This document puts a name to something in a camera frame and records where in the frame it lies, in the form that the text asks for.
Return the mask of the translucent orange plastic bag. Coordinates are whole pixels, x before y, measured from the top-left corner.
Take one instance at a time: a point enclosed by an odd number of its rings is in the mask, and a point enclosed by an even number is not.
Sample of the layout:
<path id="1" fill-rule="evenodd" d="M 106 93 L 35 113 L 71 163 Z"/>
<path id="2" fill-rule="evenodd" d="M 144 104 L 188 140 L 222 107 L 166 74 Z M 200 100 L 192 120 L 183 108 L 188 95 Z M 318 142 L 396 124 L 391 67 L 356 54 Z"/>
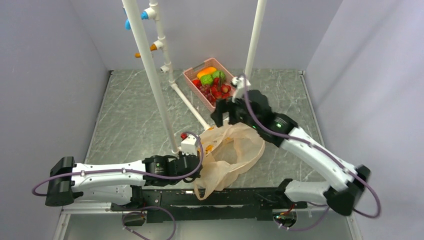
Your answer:
<path id="1" fill-rule="evenodd" d="M 233 184 L 262 157 L 266 142 L 254 128 L 244 124 L 211 126 L 201 135 L 203 161 L 200 177 L 193 182 L 198 200 L 206 200 L 214 191 Z"/>

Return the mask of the red fake strawberry bunch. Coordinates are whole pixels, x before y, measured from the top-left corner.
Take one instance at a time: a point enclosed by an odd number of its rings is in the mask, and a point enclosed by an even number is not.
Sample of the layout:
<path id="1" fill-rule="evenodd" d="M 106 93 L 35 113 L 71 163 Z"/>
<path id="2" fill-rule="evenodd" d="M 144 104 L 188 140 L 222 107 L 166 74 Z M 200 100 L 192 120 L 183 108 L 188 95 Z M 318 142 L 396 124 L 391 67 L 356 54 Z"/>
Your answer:
<path id="1" fill-rule="evenodd" d="M 231 95 L 232 87 L 224 84 L 219 77 L 213 79 L 212 86 L 210 87 L 211 95 L 215 99 L 227 99 Z"/>

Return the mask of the green fake fruit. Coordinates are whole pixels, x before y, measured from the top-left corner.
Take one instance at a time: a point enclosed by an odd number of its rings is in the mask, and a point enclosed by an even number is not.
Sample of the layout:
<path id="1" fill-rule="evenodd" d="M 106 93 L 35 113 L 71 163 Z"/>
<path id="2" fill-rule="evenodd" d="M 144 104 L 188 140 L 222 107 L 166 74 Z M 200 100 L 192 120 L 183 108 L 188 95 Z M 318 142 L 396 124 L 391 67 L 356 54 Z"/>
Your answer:
<path id="1" fill-rule="evenodd" d="M 211 74 L 205 74 L 200 77 L 200 82 L 203 86 L 211 86 L 214 83 L 214 78 Z"/>

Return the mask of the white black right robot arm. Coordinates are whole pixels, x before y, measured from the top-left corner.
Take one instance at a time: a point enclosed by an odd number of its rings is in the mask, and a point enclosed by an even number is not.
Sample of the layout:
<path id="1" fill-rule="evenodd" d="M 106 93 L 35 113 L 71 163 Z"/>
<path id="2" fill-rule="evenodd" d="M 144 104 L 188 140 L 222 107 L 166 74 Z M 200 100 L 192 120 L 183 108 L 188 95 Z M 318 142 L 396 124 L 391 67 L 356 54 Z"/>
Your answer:
<path id="1" fill-rule="evenodd" d="M 242 98 L 218 99 L 210 115 L 215 125 L 223 126 L 223 114 L 228 113 L 230 125 L 243 123 L 253 128 L 263 140 L 294 154 L 325 179 L 323 182 L 285 179 L 275 194 L 276 203 L 282 208 L 293 202 L 325 204 L 342 216 L 350 216 L 365 191 L 371 170 L 364 165 L 354 166 L 327 152 L 292 118 L 272 111 L 268 98 L 259 90 L 248 91 L 248 98 L 260 125 L 250 115 Z"/>

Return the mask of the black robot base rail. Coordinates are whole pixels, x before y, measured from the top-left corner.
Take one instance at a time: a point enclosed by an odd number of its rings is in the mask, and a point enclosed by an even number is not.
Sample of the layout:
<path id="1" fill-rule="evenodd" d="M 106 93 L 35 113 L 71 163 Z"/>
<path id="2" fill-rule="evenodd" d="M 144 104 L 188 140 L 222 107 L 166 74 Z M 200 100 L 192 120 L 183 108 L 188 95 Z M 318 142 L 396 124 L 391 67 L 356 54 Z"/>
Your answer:
<path id="1" fill-rule="evenodd" d="M 120 206 L 112 203 L 112 212 L 133 212 L 142 207 L 166 210 L 145 210 L 147 223 L 200 220 L 256 219 L 270 221 L 275 214 L 307 208 L 304 201 L 291 202 L 275 187 L 226 188 L 214 191 L 199 200 L 190 189 L 143 189 L 138 203 Z"/>

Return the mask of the red fake grape bunch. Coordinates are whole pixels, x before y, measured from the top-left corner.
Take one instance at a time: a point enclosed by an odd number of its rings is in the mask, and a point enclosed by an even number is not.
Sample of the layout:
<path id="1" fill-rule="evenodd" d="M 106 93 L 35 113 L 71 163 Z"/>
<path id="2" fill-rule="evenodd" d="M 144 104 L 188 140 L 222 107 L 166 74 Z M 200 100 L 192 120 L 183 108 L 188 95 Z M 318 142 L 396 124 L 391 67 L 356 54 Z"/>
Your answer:
<path id="1" fill-rule="evenodd" d="M 198 89 L 211 105 L 215 104 L 216 99 L 212 94 L 211 86 L 209 84 L 201 85 Z"/>

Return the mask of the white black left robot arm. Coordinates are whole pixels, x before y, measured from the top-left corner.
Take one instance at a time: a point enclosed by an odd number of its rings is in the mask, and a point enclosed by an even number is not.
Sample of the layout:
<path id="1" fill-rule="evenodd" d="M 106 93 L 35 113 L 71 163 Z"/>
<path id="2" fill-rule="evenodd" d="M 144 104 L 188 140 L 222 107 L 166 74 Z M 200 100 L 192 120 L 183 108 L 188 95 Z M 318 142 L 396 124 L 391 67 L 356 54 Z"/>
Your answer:
<path id="1" fill-rule="evenodd" d="M 111 202 L 139 209 L 144 203 L 142 187 L 173 186 L 200 177 L 203 159 L 199 154 L 153 155 L 119 164 L 76 163 L 61 158 L 49 172 L 44 204 L 62 207 L 75 201 Z"/>

